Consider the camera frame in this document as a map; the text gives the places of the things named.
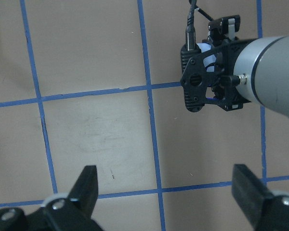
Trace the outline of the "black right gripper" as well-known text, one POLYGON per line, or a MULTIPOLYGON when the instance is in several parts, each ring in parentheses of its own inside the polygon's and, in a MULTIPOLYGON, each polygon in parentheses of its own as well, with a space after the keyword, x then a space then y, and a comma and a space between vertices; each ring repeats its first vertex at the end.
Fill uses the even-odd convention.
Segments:
POLYGON ((231 15, 212 20, 208 23, 208 40, 216 60, 207 65, 214 67, 214 78, 208 84, 214 93, 209 104, 217 105, 225 111, 242 109, 249 100, 236 90, 239 85, 238 74, 234 74, 235 62, 250 39, 236 38, 240 28, 240 15, 231 15))

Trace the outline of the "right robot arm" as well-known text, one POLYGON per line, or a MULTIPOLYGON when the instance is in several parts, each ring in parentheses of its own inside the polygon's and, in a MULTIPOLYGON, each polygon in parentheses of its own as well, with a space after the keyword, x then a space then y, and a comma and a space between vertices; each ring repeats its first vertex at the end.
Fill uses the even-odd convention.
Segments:
POLYGON ((237 54, 217 54, 217 63, 232 64, 238 93, 289 118, 289 35, 251 39, 237 54))

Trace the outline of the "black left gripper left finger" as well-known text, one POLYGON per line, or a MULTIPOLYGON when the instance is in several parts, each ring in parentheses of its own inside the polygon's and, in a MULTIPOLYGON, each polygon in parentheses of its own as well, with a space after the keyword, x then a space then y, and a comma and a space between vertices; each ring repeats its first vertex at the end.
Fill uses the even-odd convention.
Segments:
POLYGON ((98 198, 95 165, 85 166, 70 192, 44 200, 25 215, 19 207, 0 209, 0 231, 101 231, 91 216, 98 198))

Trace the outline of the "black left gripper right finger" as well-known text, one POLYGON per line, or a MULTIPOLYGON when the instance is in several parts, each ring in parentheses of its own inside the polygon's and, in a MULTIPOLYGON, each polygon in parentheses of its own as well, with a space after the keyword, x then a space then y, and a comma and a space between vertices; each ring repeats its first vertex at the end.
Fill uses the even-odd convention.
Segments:
POLYGON ((289 192, 269 190, 245 164, 233 166, 231 192, 255 231, 289 231, 289 192))

